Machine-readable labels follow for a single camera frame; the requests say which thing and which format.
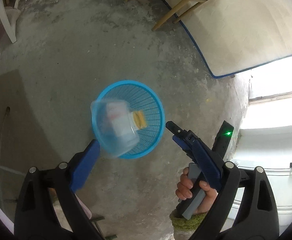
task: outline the clear plastic container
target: clear plastic container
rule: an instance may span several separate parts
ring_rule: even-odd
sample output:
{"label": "clear plastic container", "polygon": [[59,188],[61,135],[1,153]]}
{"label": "clear plastic container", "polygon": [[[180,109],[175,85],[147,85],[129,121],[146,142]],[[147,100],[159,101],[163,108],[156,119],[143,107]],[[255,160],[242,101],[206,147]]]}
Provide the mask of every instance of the clear plastic container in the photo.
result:
{"label": "clear plastic container", "polygon": [[91,104],[94,133],[108,157],[116,158],[139,142],[134,112],[124,100],[104,99]]}

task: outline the finger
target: finger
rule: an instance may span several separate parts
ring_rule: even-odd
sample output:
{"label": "finger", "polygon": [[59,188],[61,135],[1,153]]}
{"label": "finger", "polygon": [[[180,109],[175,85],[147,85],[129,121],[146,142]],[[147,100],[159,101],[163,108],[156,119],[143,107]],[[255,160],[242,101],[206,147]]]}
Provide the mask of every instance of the finger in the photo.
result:
{"label": "finger", "polygon": [[209,184],[203,180],[199,182],[199,186],[205,191],[206,196],[215,199],[217,191],[209,186]]}
{"label": "finger", "polygon": [[193,194],[190,192],[190,190],[186,186],[184,186],[181,182],[177,183],[177,189],[186,198],[191,198],[193,196]]}
{"label": "finger", "polygon": [[189,168],[188,167],[186,167],[186,168],[183,169],[183,174],[187,175],[188,172],[189,172]]}
{"label": "finger", "polygon": [[177,189],[175,191],[175,194],[178,198],[180,198],[181,200],[186,200],[187,198],[179,191],[179,189]]}
{"label": "finger", "polygon": [[193,187],[193,182],[185,174],[181,175],[181,183],[189,189]]}

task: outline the white mattress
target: white mattress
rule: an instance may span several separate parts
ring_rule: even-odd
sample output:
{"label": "white mattress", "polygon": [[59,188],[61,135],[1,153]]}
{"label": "white mattress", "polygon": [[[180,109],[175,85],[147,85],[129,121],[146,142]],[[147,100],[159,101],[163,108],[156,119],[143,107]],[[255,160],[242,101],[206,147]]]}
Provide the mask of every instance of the white mattress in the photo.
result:
{"label": "white mattress", "polygon": [[183,23],[215,77],[292,55],[292,0],[209,0]]}

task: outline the human hand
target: human hand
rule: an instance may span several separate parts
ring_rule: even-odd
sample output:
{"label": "human hand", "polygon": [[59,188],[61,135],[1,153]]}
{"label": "human hand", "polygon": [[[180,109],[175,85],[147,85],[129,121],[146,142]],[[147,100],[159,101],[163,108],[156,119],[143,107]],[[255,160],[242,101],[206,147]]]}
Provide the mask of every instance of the human hand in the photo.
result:
{"label": "human hand", "polygon": [[[177,190],[175,191],[175,194],[181,200],[192,198],[190,189],[193,187],[193,182],[187,177],[188,171],[188,167],[184,168],[181,181],[177,183]],[[217,191],[211,188],[207,182],[201,180],[199,186],[205,191],[206,196],[194,212],[194,215],[208,212],[217,197]]]}

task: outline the metal screw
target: metal screw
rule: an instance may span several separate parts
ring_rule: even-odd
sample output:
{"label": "metal screw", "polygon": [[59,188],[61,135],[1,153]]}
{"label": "metal screw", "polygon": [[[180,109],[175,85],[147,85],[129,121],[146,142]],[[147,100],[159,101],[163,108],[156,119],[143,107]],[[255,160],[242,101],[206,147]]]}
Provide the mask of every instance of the metal screw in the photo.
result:
{"label": "metal screw", "polygon": [[65,169],[66,167],[67,167],[67,163],[60,163],[60,164],[59,164],[59,168],[60,168],[61,170]]}
{"label": "metal screw", "polygon": [[264,172],[264,169],[262,167],[258,166],[257,167],[257,171],[260,172],[260,173],[263,173]]}
{"label": "metal screw", "polygon": [[36,171],[36,167],[30,167],[28,171],[29,173],[34,173]]}
{"label": "metal screw", "polygon": [[232,162],[226,162],[225,165],[229,169],[232,169],[234,167],[234,164]]}

